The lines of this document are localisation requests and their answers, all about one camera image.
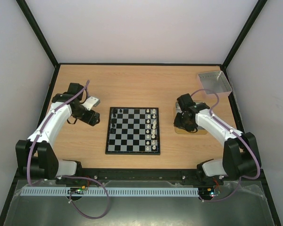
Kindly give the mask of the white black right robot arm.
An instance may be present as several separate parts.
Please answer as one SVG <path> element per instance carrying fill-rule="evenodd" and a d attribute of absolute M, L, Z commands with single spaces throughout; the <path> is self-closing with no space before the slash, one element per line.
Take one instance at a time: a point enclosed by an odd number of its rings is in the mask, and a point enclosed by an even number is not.
<path fill-rule="evenodd" d="M 174 126 L 189 133 L 201 127 L 211 134 L 223 147 L 223 157 L 198 164 L 196 179 L 205 185 L 214 176 L 231 179 L 257 179 L 260 176 L 261 159 L 257 140 L 251 132 L 244 133 L 228 125 L 204 102 L 194 102 L 190 94 L 178 97 L 180 112 Z"/>

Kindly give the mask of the black white chess board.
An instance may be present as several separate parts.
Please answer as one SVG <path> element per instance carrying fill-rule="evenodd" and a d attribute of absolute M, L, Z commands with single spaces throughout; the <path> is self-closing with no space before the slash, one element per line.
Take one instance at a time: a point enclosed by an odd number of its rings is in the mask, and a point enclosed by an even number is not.
<path fill-rule="evenodd" d="M 155 152 L 146 151 L 145 145 L 145 116 L 147 109 L 157 109 L 157 148 Z M 160 155 L 160 129 L 159 109 L 157 107 L 111 107 L 109 111 L 108 132 L 105 154 L 135 154 L 135 155 Z M 112 113 L 117 112 L 116 124 Z"/>

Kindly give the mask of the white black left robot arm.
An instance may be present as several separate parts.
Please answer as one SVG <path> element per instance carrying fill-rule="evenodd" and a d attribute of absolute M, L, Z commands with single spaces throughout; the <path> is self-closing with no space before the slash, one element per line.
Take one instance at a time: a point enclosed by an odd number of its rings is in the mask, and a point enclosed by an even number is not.
<path fill-rule="evenodd" d="M 26 176 L 29 185 L 32 178 L 54 179 L 73 176 L 79 163 L 59 160 L 53 146 L 63 125 L 73 117 L 90 126 L 100 122 L 100 114 L 93 110 L 100 103 L 88 93 L 88 85 L 70 83 L 68 90 L 52 98 L 50 109 L 38 128 L 26 140 L 16 143 L 16 156 L 19 173 Z"/>

